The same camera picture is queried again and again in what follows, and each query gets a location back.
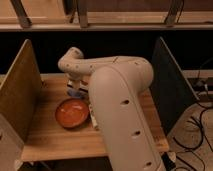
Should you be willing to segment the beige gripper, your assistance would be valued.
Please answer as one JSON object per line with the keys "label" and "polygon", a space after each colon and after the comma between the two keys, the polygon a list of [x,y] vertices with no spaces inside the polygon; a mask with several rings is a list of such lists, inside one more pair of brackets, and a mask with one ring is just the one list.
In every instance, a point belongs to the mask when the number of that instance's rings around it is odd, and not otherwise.
{"label": "beige gripper", "polygon": [[90,80],[89,76],[82,76],[78,80],[68,77],[67,86],[70,88],[73,88],[74,90],[77,90],[77,91],[87,92],[89,80]]}

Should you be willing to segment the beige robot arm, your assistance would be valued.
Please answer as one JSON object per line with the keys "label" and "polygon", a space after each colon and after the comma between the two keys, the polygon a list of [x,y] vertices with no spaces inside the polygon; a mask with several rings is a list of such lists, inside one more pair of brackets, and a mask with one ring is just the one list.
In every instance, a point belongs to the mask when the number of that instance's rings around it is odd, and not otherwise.
{"label": "beige robot arm", "polygon": [[70,48],[58,61],[77,81],[90,77],[89,100],[113,171],[166,171],[139,101],[153,80],[153,68],[142,57],[86,59]]}

